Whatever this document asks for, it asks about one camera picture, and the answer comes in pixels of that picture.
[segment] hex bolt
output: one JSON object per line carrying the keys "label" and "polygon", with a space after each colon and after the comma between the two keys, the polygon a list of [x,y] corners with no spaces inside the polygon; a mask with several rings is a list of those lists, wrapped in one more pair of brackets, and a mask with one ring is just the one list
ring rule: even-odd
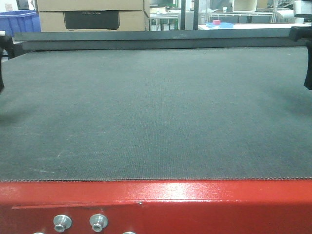
{"label": "hex bolt", "polygon": [[95,214],[90,218],[90,225],[92,230],[96,233],[100,233],[108,225],[108,219],[102,214]]}
{"label": "hex bolt", "polygon": [[60,214],[54,217],[54,230],[58,233],[63,233],[66,229],[72,226],[72,220],[70,217]]}

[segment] white table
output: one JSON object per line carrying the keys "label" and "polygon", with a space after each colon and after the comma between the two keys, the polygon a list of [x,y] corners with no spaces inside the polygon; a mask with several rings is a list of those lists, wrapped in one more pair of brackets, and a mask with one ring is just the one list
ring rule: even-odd
{"label": "white table", "polygon": [[[248,24],[234,24],[233,29],[259,29],[259,28],[291,28],[293,26],[297,27],[311,27],[311,24],[303,23],[248,23]],[[207,27],[206,25],[199,25],[199,30],[212,30],[212,28]]]}

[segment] blue bin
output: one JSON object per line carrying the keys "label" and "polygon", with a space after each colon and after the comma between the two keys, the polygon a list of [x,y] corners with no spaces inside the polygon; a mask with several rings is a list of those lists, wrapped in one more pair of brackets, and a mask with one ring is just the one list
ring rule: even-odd
{"label": "blue bin", "polygon": [[11,36],[18,32],[40,32],[40,20],[36,11],[0,12],[0,31]]}

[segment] red machine frame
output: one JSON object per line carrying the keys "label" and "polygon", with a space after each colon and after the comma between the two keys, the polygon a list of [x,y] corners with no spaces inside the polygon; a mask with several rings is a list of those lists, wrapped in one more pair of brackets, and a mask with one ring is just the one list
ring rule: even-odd
{"label": "red machine frame", "polygon": [[89,218],[108,217],[105,234],[311,234],[312,180],[0,182],[0,233],[94,234]]}

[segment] gray conveyor belt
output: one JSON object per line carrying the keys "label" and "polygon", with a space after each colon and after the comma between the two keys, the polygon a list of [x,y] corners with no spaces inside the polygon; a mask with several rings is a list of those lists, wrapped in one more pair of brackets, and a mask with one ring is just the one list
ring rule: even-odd
{"label": "gray conveyor belt", "polygon": [[312,178],[307,52],[33,52],[3,63],[0,180]]}

